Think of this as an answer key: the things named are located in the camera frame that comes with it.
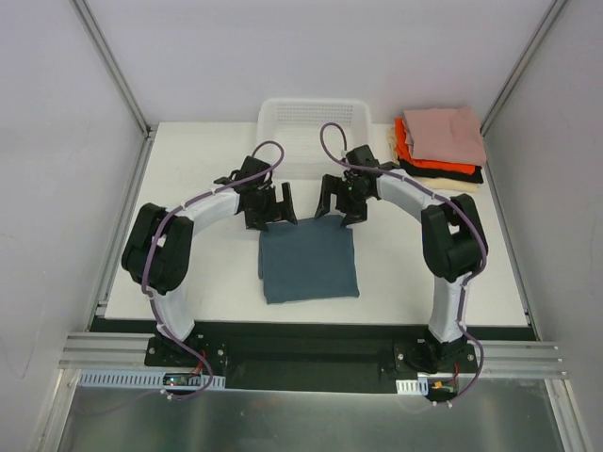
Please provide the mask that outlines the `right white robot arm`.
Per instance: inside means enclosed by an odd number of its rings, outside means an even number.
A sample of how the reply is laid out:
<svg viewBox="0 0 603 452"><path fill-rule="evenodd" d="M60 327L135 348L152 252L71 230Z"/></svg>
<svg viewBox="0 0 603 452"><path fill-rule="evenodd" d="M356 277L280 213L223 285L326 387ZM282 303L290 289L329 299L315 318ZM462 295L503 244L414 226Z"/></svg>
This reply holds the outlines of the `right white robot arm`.
<svg viewBox="0 0 603 452"><path fill-rule="evenodd" d="M477 206L466 194L446 197L403 169L381 164L363 145L335 160L343 174L321 178L316 218L335 210L350 226L367 220L367 201L394 204L420 223L422 255L434 277L432 313L423 339L404 352L406 364L434 374L449 369L467 345L464 326L468 287L483 272L487 241Z"/></svg>

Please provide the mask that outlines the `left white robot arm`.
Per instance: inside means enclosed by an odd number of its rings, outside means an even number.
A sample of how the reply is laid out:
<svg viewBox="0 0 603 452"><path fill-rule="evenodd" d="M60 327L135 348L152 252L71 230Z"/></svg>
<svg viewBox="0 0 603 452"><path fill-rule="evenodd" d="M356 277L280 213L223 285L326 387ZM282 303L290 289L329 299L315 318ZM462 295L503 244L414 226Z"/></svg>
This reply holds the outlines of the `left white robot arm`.
<svg viewBox="0 0 603 452"><path fill-rule="evenodd" d="M189 337L195 320L185 285L193 239L226 218L242 214L248 230L264 232L270 223L298 222L291 185L281 184L276 197L275 167L247 156L240 169L217 179L205 192L168 209L143 204L122 252L121 265L149 300L156 329L166 338L166 353L177 365L203 363L198 342Z"/></svg>

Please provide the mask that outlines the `blue-grey t shirt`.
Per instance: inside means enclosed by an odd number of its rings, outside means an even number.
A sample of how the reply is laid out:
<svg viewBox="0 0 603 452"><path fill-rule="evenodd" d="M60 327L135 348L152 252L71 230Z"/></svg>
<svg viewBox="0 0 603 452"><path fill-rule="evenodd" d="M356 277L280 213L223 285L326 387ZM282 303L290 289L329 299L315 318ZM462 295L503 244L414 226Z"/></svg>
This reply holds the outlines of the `blue-grey t shirt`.
<svg viewBox="0 0 603 452"><path fill-rule="evenodd" d="M258 278L268 304L357 298L353 231L339 215L275 223L259 235Z"/></svg>

